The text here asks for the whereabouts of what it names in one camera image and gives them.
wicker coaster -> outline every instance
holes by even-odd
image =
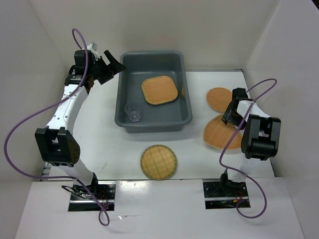
[[[204,129],[203,139],[205,143],[214,148],[224,148],[230,137],[235,132],[236,128],[231,123],[224,124],[221,121],[223,115],[219,115],[213,118]],[[240,148],[242,135],[240,132],[236,134],[234,139],[231,141],[228,149]]]
[[[174,152],[164,145],[148,147],[141,156],[143,173],[151,179],[164,180],[171,176],[177,166]]]
[[[174,81],[168,76],[150,78],[142,83],[145,100],[151,105],[159,105],[175,100],[178,92]]]
[[[225,112],[227,110],[231,98],[232,92],[222,87],[213,88],[206,95],[208,105],[218,112]]]

tan placemat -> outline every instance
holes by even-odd
[[[176,170],[177,159],[174,152],[164,145],[153,145],[141,156],[143,173],[151,179],[164,180]]]
[[[227,110],[231,98],[232,92],[222,87],[213,88],[206,95],[208,105],[218,112],[225,112]]]
[[[142,83],[145,100],[151,105],[159,105],[175,100],[178,91],[171,77],[159,76]]]
[[[221,120],[223,115],[213,118],[204,129],[204,141],[214,148],[224,148],[230,137],[235,132],[236,128],[230,122],[227,125]],[[228,149],[240,148],[242,135],[240,132],[236,134],[231,141]]]

woven placemat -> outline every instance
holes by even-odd
[[[143,173],[154,180],[164,180],[176,170],[177,159],[174,152],[164,145],[148,147],[141,156]]]
[[[213,88],[206,95],[208,105],[218,112],[225,112],[227,110],[231,98],[232,92],[222,87]]]
[[[171,77],[159,76],[142,83],[145,100],[151,105],[160,105],[175,100],[178,91]]]
[[[235,126],[230,122],[225,125],[221,120],[222,117],[223,115],[219,115],[213,118],[205,126],[203,134],[203,139],[208,145],[219,149],[223,149],[225,147],[226,143],[236,130]],[[238,132],[228,146],[228,149],[240,148],[241,139],[242,135]]]

cable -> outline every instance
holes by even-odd
[[[252,89],[255,88],[256,86],[258,86],[258,85],[260,85],[261,83],[264,83],[264,82],[266,82],[266,81],[274,81],[274,84],[273,84],[270,88],[268,88],[264,93],[262,93],[261,95],[259,95],[256,99],[254,99],[254,101],[250,104],[250,106],[249,106],[249,108],[248,108],[246,114],[244,115],[243,119],[241,120],[240,124],[238,125],[238,127],[237,127],[237,129],[235,130],[235,132],[233,133],[233,135],[232,135],[232,136],[230,137],[230,139],[228,140],[227,144],[225,145],[225,147],[224,147],[224,149],[223,149],[223,151],[221,152],[220,157],[219,157],[219,164],[220,164],[221,166],[223,166],[223,167],[226,168],[226,169],[231,169],[231,170],[234,170],[234,171],[236,171],[236,172],[239,172],[239,173],[245,175],[247,178],[249,178],[251,181],[253,181],[253,182],[258,186],[258,188],[260,189],[261,193],[263,194],[263,197],[264,197],[264,200],[265,200],[264,208],[262,209],[262,211],[261,211],[259,214],[255,215],[255,216],[247,216],[247,215],[245,215],[245,214],[243,214],[242,212],[239,211],[239,208],[238,208],[239,204],[241,204],[241,203],[244,202],[244,201],[247,201],[248,199],[240,200],[240,201],[236,204],[236,209],[237,209],[238,213],[239,213],[240,215],[242,215],[243,217],[249,218],[249,219],[258,218],[258,217],[260,217],[261,215],[263,215],[263,213],[265,212],[265,210],[266,210],[266,208],[267,208],[267,197],[266,197],[266,194],[265,194],[264,190],[262,189],[262,187],[259,185],[259,183],[258,183],[255,179],[253,179],[252,177],[246,175],[245,172],[243,172],[243,171],[241,171],[241,170],[239,170],[239,169],[237,169],[237,168],[230,167],[230,166],[227,166],[227,165],[223,164],[222,159],[223,159],[223,156],[224,156],[224,154],[225,154],[225,152],[226,152],[226,149],[228,148],[228,146],[230,145],[231,141],[234,139],[234,137],[236,136],[236,134],[239,132],[241,126],[243,125],[243,123],[244,123],[246,117],[248,116],[248,114],[249,114],[249,112],[250,112],[250,110],[251,110],[253,104],[256,102],[256,100],[258,100],[259,98],[261,98],[262,96],[264,96],[266,93],[268,93],[272,88],[274,88],[274,86],[277,84],[277,80],[276,80],[276,79],[272,79],[272,78],[271,78],[271,79],[263,80],[263,81],[261,81],[261,82],[255,84],[253,87],[249,88],[249,89],[246,91],[246,92],[249,92],[250,90],[252,90]]]
[[[81,48],[80,44],[78,43],[78,41],[76,40],[76,37],[75,37],[75,35],[74,35],[74,32],[77,32],[78,35],[80,36],[80,38],[81,38],[81,40],[82,40],[82,42],[83,42],[83,45],[84,45],[84,50],[85,50],[85,70],[84,70],[82,79],[81,79],[81,81],[80,81],[80,84],[76,87],[76,89],[75,89],[72,93],[70,93],[68,96],[66,96],[65,98],[63,98],[63,99],[60,100],[59,102],[56,102],[56,103],[54,103],[54,104],[52,104],[52,105],[50,105],[50,106],[48,106],[48,107],[45,107],[45,108],[43,108],[43,109],[41,109],[41,110],[39,110],[39,111],[37,111],[37,112],[35,112],[35,113],[29,115],[28,117],[24,118],[24,119],[21,120],[19,123],[17,123],[17,124],[10,130],[10,132],[8,133],[8,135],[6,136],[5,141],[4,141],[4,144],[3,144],[3,151],[4,151],[4,156],[5,156],[6,160],[7,160],[7,162],[10,164],[10,166],[11,166],[15,171],[17,171],[18,173],[20,173],[20,174],[22,174],[22,175],[24,175],[24,176],[26,176],[26,177],[34,178],[34,179],[62,179],[62,178],[63,178],[63,179],[66,179],[66,178],[67,178],[67,179],[72,179],[72,180],[78,181],[78,182],[83,186],[83,188],[91,195],[91,197],[93,198],[93,200],[95,200],[96,203],[97,203],[97,204],[99,205],[99,207],[101,208],[100,213],[99,213],[99,222],[100,222],[100,224],[103,225],[103,226],[108,226],[108,225],[110,224],[110,218],[109,218],[108,213],[106,212],[105,207],[104,207],[102,204],[99,203],[99,201],[96,199],[96,197],[93,195],[93,193],[92,193],[79,179],[77,179],[77,178],[75,178],[75,177],[71,177],[71,176],[50,176],[50,177],[46,177],[46,176],[35,176],[35,175],[31,175],[31,174],[25,173],[25,172],[23,172],[22,170],[20,170],[19,168],[17,168],[17,167],[14,165],[14,163],[11,161],[11,159],[10,159],[10,157],[9,157],[9,154],[8,154],[8,151],[7,151],[8,141],[9,141],[10,137],[12,136],[13,132],[14,132],[21,124],[23,124],[24,122],[28,121],[29,119],[31,119],[31,118],[37,116],[38,114],[40,114],[40,113],[42,113],[42,112],[44,112],[44,111],[47,111],[47,110],[49,110],[49,109],[51,109],[51,108],[53,108],[53,107],[55,107],[55,106],[57,106],[57,105],[59,105],[59,104],[65,102],[65,101],[67,101],[71,96],[73,96],[73,95],[84,85],[84,83],[85,83],[85,78],[86,78],[86,74],[87,74],[87,72],[88,72],[89,54],[88,54],[87,45],[86,45],[86,43],[85,43],[85,40],[84,40],[83,35],[80,33],[80,31],[79,31],[78,29],[76,29],[76,28],[72,29],[72,35],[73,35],[74,41],[75,41],[75,43],[78,45],[78,47],[79,47],[80,49],[82,49],[82,48]],[[108,222],[107,222],[106,224],[103,223],[102,220],[101,220],[101,213],[102,213],[102,212],[104,212],[104,214],[105,214],[106,217],[107,217]]]

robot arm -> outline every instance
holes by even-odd
[[[281,121],[279,118],[270,117],[264,113],[255,102],[248,98],[243,88],[234,89],[232,101],[229,104],[222,121],[227,124],[231,122],[238,126],[253,104],[248,118],[245,119],[241,129],[245,129],[241,142],[241,151],[245,158],[239,159],[236,166],[239,170],[250,174],[260,160],[265,161],[274,157],[278,151]],[[246,176],[235,171],[225,171],[221,176],[221,185],[227,187],[241,188]]]
[[[59,167],[69,176],[76,177],[85,185],[88,185],[94,193],[97,193],[97,177],[86,168],[80,159],[80,146],[72,136],[73,127],[81,106],[94,85],[94,81],[98,80],[100,84],[104,84],[114,75],[125,70],[125,66],[120,64],[108,50],[104,53],[110,64],[106,65],[102,57],[98,55],[97,45],[94,42],[90,43],[87,48],[89,62],[83,87],[58,106],[46,127],[36,130],[35,139],[43,161]],[[74,60],[75,65],[70,68],[69,75],[65,79],[62,99],[68,97],[80,84],[85,70],[85,51],[76,51]]]

